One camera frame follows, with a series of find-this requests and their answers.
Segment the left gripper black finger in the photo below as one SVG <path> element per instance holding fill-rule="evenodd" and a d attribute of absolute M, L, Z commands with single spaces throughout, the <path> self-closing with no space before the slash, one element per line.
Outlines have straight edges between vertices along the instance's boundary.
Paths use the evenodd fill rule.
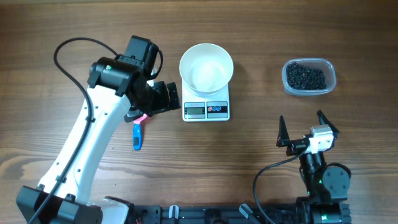
<path fill-rule="evenodd" d="M 181 108 L 178 90 L 175 82 L 166 84 L 169 93 L 169 110 L 177 110 Z"/>
<path fill-rule="evenodd" d="M 124 121 L 126 123 L 130 123 L 130 122 L 133 122 L 134 120 L 142 117 L 143 115 L 144 115 L 144 113 L 141 110 L 139 110 L 135 107 L 130 107 L 129 111 L 124 116 Z"/>

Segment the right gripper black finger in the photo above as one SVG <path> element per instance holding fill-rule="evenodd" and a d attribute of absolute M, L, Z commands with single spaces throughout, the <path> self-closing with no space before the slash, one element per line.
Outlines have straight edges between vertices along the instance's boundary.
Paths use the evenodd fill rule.
<path fill-rule="evenodd" d="M 284 147 L 284 146 L 288 146 L 289 143 L 290 143 L 289 133 L 287 131 L 287 127 L 285 124 L 285 119 L 281 115 L 279 117 L 279 133 L 278 133 L 278 137 L 277 137 L 276 146 Z"/>
<path fill-rule="evenodd" d="M 319 123 L 321 125 L 329 125 L 329 127 L 331 128 L 331 130 L 333 132 L 333 136 L 338 137 L 340 131 L 326 118 L 326 116 L 324 115 L 322 110 L 317 111 L 317 116 L 318 116 Z"/>

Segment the pink scoop with blue handle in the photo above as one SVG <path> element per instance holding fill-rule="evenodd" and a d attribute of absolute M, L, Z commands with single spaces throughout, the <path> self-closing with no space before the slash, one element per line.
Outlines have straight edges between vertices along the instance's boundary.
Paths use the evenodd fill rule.
<path fill-rule="evenodd" d="M 137 118 L 133 121 L 134 127 L 133 127 L 133 150 L 134 151 L 139 151 L 141 150 L 142 147 L 142 125 L 141 123 L 148 118 L 148 115 L 143 114 L 140 118 Z"/>

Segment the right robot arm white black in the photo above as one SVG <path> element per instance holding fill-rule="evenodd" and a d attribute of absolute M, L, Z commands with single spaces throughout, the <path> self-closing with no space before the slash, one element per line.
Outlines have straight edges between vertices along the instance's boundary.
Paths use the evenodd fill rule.
<path fill-rule="evenodd" d="M 285 147 L 288 156 L 297 156 L 299 172 L 307 190 L 296 200 L 298 223 L 351 223 L 348 199 L 351 171 L 343 164 L 326 163 L 324 153 L 335 146 L 339 130 L 317 111 L 318 126 L 312 126 L 301 139 L 291 140 L 284 117 L 279 118 L 277 147 Z"/>

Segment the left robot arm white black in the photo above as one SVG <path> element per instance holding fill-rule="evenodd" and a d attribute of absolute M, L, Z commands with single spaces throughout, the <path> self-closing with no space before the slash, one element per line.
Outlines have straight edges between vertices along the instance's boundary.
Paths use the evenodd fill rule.
<path fill-rule="evenodd" d="M 134 204 L 116 197 L 91 203 L 93 180 L 120 122 L 181 107 L 175 83 L 157 80 L 161 50 L 132 36 L 123 54 L 100 58 L 90 67 L 83 106 L 51 168 L 34 188 L 16 198 L 27 223 L 140 223 Z"/>

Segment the white digital kitchen scale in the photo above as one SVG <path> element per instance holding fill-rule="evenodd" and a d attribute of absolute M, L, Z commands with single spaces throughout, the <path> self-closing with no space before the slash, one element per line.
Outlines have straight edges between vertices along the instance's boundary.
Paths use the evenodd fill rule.
<path fill-rule="evenodd" d="M 199 95 L 183 82 L 182 119 L 185 122 L 215 122 L 230 119 L 229 87 Z"/>

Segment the white round bowl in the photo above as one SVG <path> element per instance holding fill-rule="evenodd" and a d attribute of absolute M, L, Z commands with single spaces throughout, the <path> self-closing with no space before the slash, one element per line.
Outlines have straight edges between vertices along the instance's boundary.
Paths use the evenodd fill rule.
<path fill-rule="evenodd" d="M 189 89 L 210 95 L 227 86 L 233 77 L 234 63 L 230 54 L 216 44 L 197 44 L 182 56 L 179 72 Z"/>

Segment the black beans pile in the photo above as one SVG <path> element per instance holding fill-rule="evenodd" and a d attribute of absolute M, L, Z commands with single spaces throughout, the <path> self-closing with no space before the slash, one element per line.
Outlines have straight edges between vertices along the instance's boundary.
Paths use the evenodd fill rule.
<path fill-rule="evenodd" d="M 322 90 L 326 88 L 326 79 L 320 69 L 314 69 L 291 63 L 286 68 L 287 83 L 296 90 Z"/>

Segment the clear plastic food container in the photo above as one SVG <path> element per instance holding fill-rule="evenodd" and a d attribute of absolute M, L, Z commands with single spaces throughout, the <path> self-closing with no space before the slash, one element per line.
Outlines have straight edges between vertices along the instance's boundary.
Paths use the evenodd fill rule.
<path fill-rule="evenodd" d="M 282 68 L 284 91 L 295 96 L 323 95 L 334 90 L 336 72 L 324 58 L 297 58 Z"/>

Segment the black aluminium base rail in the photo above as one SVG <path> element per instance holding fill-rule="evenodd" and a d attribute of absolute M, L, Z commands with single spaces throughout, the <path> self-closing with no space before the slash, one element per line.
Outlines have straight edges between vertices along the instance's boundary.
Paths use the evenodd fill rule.
<path fill-rule="evenodd" d="M 273 223 L 352 223 L 351 212 L 347 204 L 311 205 L 278 204 L 262 208 Z M 221 207 L 179 207 L 172 205 L 136 205 L 132 216 L 127 219 L 133 224 L 169 224 L 169 223 L 267 223 L 257 207 L 246 204 Z"/>

